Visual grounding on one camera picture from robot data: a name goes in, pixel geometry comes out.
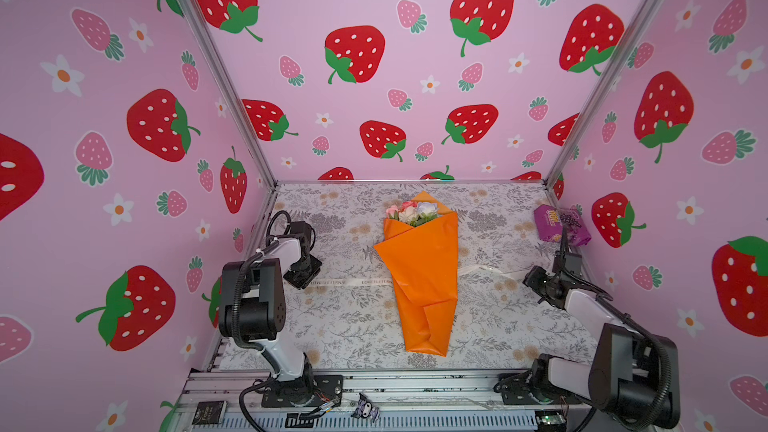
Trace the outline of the orange wrapping paper sheet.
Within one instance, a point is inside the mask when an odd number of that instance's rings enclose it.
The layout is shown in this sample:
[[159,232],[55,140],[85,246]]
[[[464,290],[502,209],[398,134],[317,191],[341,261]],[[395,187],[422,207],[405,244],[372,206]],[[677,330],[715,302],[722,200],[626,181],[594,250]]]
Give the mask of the orange wrapping paper sheet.
[[393,280],[405,349],[445,357],[458,302],[458,215],[427,192],[411,200],[436,203],[439,217],[412,227],[386,215],[374,249]]

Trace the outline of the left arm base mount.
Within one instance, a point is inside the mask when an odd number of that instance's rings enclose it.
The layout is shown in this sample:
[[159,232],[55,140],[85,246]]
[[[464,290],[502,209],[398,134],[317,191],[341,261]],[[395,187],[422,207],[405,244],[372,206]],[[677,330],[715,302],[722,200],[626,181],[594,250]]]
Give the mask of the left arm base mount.
[[320,374],[269,385],[262,394],[263,408],[318,407],[338,403],[342,397],[344,376]]

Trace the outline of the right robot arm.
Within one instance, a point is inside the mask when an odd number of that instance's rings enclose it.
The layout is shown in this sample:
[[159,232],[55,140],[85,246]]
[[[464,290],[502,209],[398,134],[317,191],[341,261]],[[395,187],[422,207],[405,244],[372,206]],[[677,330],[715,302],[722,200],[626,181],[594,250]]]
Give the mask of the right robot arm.
[[629,431],[675,428],[681,416],[675,343],[642,327],[614,306],[605,290],[582,278],[582,257],[570,250],[568,238],[564,226],[552,270],[536,266],[523,283],[541,302],[576,318],[596,338],[597,348],[589,364],[540,355],[528,379],[531,395],[575,397]]

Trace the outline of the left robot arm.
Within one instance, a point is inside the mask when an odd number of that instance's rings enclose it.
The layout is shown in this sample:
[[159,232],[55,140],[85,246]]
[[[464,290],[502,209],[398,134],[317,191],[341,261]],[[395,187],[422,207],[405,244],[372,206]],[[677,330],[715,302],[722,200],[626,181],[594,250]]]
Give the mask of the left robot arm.
[[273,371],[270,388],[300,396],[314,393],[312,366],[283,333],[287,320],[286,284],[303,290],[319,274],[312,254],[314,228],[278,211],[267,226],[266,245],[248,259],[223,266],[219,331],[241,349],[262,354]]

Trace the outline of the clear ribbon strip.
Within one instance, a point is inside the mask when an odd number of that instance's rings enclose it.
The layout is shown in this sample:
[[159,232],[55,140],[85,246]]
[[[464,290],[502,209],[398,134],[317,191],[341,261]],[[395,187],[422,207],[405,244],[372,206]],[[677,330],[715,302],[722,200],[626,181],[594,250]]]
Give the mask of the clear ribbon strip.
[[[524,270],[504,271],[488,265],[472,265],[458,269],[458,276],[462,277],[478,271],[484,271],[504,276],[513,280],[522,280],[527,274]],[[366,286],[387,286],[392,285],[393,280],[388,278],[349,278],[349,279],[314,279],[314,287],[366,287]]]

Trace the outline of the white blue fake rose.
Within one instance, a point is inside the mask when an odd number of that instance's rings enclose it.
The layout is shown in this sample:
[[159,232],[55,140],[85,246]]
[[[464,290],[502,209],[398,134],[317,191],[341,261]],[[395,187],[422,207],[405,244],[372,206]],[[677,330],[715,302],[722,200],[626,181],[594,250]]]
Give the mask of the white blue fake rose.
[[419,202],[417,205],[417,221],[429,222],[439,217],[439,206],[432,202]]

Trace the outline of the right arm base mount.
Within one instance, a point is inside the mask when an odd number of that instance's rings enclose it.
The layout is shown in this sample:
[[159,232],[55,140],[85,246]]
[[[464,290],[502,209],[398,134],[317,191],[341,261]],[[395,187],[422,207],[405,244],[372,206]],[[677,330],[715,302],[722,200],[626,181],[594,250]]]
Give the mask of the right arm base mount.
[[574,405],[582,403],[580,397],[555,386],[549,380],[548,366],[553,355],[540,354],[529,369],[500,374],[493,392],[502,396],[505,405]]

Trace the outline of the pale pink fake rose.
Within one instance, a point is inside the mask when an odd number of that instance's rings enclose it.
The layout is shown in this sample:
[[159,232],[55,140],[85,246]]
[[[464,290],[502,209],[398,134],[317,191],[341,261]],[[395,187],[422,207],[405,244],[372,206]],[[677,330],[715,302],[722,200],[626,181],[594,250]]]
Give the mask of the pale pink fake rose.
[[390,206],[386,210],[386,215],[388,219],[398,220],[400,217],[400,207],[396,205]]

